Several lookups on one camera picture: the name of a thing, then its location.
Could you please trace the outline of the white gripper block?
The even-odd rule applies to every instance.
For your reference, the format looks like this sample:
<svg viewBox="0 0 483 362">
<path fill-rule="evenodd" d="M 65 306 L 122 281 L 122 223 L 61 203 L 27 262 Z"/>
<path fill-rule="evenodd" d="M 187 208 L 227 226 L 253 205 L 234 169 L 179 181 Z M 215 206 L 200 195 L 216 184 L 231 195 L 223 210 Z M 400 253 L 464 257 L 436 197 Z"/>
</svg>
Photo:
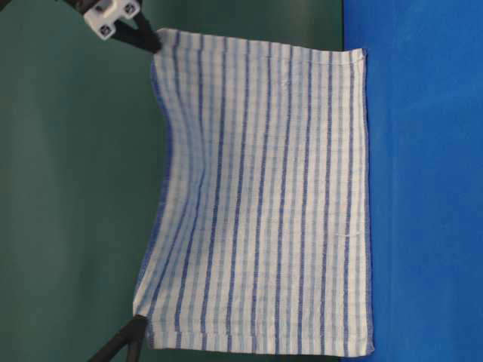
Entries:
<svg viewBox="0 0 483 362">
<path fill-rule="evenodd" d="M 157 32 L 153 30 L 136 0 L 92 1 L 83 11 L 83 17 L 102 40 L 111 38 L 149 53 L 157 53 L 162 49 Z M 133 19 L 136 28 L 120 21 L 121 18 Z"/>
</svg>

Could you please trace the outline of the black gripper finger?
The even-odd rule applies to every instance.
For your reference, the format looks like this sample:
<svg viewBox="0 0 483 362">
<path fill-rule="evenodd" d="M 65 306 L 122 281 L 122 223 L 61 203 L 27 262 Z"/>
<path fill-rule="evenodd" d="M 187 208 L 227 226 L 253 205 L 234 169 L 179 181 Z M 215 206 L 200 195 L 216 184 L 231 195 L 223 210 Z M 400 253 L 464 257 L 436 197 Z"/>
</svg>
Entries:
<svg viewBox="0 0 483 362">
<path fill-rule="evenodd" d="M 103 345 L 88 361 L 111 361 L 124 347 L 128 347 L 128 328 L 132 320 L 146 320 L 146 317 L 136 314 L 124 325 L 105 345 Z"/>
<path fill-rule="evenodd" d="M 146 333 L 146 320 L 132 320 L 128 328 L 127 362 L 138 362 Z"/>
</svg>

